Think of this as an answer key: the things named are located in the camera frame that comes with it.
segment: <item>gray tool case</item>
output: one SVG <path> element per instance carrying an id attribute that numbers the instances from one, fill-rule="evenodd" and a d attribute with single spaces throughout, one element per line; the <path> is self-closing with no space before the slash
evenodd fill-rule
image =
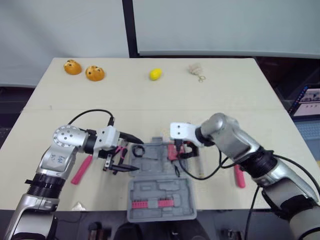
<path id="1" fill-rule="evenodd" d="M 178 161 L 168 160 L 168 143 L 153 137 L 152 143 L 130 149 L 129 164 L 139 170 L 128 184 L 127 219 L 131 223 L 191 220 L 197 217 L 192 182 L 180 168 Z M 175 166 L 180 177 L 176 175 Z"/>

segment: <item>black cylinder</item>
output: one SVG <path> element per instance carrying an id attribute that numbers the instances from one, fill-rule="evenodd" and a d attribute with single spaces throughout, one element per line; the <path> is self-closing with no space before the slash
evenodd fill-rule
<path id="1" fill-rule="evenodd" d="M 30 184 L 27 194 L 57 199 L 65 181 L 60 177 L 36 173 L 33 180 L 25 181 L 26 184 Z"/>
<path id="2" fill-rule="evenodd" d="M 239 165 L 248 172 L 251 177 L 259 178 L 270 172 L 277 164 L 278 160 L 273 157 L 273 151 L 266 151 L 263 147 L 251 155 Z"/>

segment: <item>black wire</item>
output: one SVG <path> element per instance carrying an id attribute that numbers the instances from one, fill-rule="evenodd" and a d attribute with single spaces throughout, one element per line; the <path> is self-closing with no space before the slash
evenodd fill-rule
<path id="1" fill-rule="evenodd" d="M 221 157 L 222 157 L 222 154 L 221 154 L 221 151 L 219 150 L 219 162 L 221 162 Z M 201 178 L 201 177 L 196 177 L 196 176 L 192 175 L 190 172 L 188 172 L 188 171 L 186 170 L 186 168 L 183 166 L 183 164 L 182 164 L 182 162 L 181 162 L 181 158 L 179 157 L 179 154 L 177 155 L 177 158 L 178 158 L 178 161 L 179 161 L 179 164 L 180 164 L 180 167 L 182 168 L 182 170 L 183 170 L 186 174 L 188 174 L 190 177 L 192 177 L 193 179 L 196 179 L 196 180 L 207 180 L 207 179 L 211 178 L 211 177 L 220 169 L 220 167 L 221 167 L 221 164 L 219 164 L 219 166 L 218 166 L 210 175 L 208 175 L 208 176 L 206 176 L 206 177 L 203 177 L 203 178 Z"/>
<path id="2" fill-rule="evenodd" d="M 256 187 L 255 193 L 253 195 L 251 207 L 249 209 L 248 217 L 246 219 L 245 231 L 244 231 L 244 240 L 248 239 L 248 230 L 249 230 L 249 225 L 250 225 L 250 219 L 251 219 L 252 211 L 254 209 L 254 205 L 255 205 L 255 201 L 256 201 L 257 195 L 258 195 L 259 188 L 260 188 L 259 186 Z"/>
<path id="3" fill-rule="evenodd" d="M 81 211 L 80 212 L 80 216 L 78 217 L 78 219 L 77 220 L 64 220 L 64 219 L 62 219 L 62 220 L 60 220 L 60 219 L 58 219 L 58 222 L 63 222 L 63 223 L 68 223 L 68 224 L 77 224 L 77 223 L 79 223 L 80 221 L 82 221 L 84 218 L 83 218 L 83 212 Z"/>
<path id="4" fill-rule="evenodd" d="M 257 153 L 256 152 L 251 152 L 251 153 L 249 153 L 249 154 L 247 154 L 246 156 L 245 156 L 245 159 L 248 159 L 249 157 L 251 157 L 252 155 L 256 155 Z M 227 166 L 222 166 L 222 164 L 221 164 L 221 162 L 220 162 L 220 165 L 221 165 L 221 168 L 222 169 L 228 169 L 228 168 L 232 168 L 232 167 L 234 167 L 235 165 L 238 165 L 239 163 L 241 163 L 241 162 L 243 162 L 244 160 L 242 160 L 242 159 L 240 159 L 240 160 L 238 160 L 238 161 L 235 161 L 234 163 L 232 163 L 232 164 L 229 164 L 229 165 L 227 165 Z"/>
<path id="5" fill-rule="evenodd" d="M 293 165 L 296 165 L 298 168 L 300 168 L 311 179 L 311 181 L 313 182 L 313 184 L 314 184 L 314 186 L 315 186 L 315 188 L 318 191 L 318 194 L 320 196 L 320 186 L 319 186 L 319 184 L 317 183 L 315 178 L 311 175 L 311 173 L 308 172 L 303 166 L 301 166 L 300 164 L 296 163 L 295 161 L 293 161 L 293 160 L 291 160 L 291 159 L 289 159 L 287 157 L 284 157 L 284 156 L 273 154 L 273 157 L 279 158 L 279 159 L 283 159 L 283 160 L 285 160 L 285 161 L 287 161 L 287 162 L 289 162 L 289 163 L 291 163 Z"/>
<path id="6" fill-rule="evenodd" d="M 114 119 L 114 116 L 113 116 L 112 113 L 109 112 L 108 110 L 104 110 L 104 109 L 90 109 L 90 110 L 81 112 L 80 114 L 78 114 L 77 116 L 75 116 L 75 117 L 68 123 L 68 125 L 71 125 L 77 118 L 81 117 L 82 115 L 87 114 L 87 113 L 91 113 L 91 112 L 104 112 L 104 113 L 107 113 L 107 114 L 110 115 L 110 119 Z"/>

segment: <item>table surface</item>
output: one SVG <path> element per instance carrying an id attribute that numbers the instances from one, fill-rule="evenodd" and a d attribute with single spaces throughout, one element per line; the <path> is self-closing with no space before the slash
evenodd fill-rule
<path id="1" fill-rule="evenodd" d="M 251 58 L 77 58 L 84 69 L 97 65 L 105 70 L 106 78 L 99 82 L 87 80 L 84 72 L 66 74 L 66 60 L 52 60 L 0 150 L 0 190 L 5 193 L 0 209 L 16 208 L 28 188 L 24 182 L 33 178 L 55 129 L 92 108 L 110 110 L 119 131 L 134 134 L 145 143 L 154 136 L 167 137 L 171 122 L 200 124 L 223 112 L 236 118 L 263 147 L 297 161 L 320 179 L 307 145 Z M 203 83 L 188 73 L 188 65 L 193 63 L 201 64 L 206 77 Z M 153 68 L 163 70 L 157 81 L 148 79 Z M 108 116 L 94 112 L 74 125 L 99 129 L 107 121 Z M 207 175 L 218 166 L 218 151 L 207 147 L 200 154 Z M 85 158 L 85 154 L 77 155 L 58 210 L 69 211 L 77 202 L 89 211 L 126 210 L 131 177 L 102 171 L 104 159 L 91 163 L 79 185 L 70 183 Z M 300 170 L 297 172 L 312 186 Z M 236 187 L 232 168 L 205 181 L 193 180 L 197 209 L 248 209 L 256 184 L 247 173 L 245 181 L 246 188 Z M 260 194 L 255 208 L 268 208 Z"/>

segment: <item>white backdrop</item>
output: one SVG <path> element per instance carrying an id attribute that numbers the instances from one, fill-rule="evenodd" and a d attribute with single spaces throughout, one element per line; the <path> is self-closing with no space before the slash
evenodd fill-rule
<path id="1" fill-rule="evenodd" d="M 53 57 L 128 56 L 121 0 L 0 2 L 0 87 L 35 87 Z"/>
<path id="2" fill-rule="evenodd" d="M 320 57 L 319 0 L 133 0 L 141 55 Z"/>

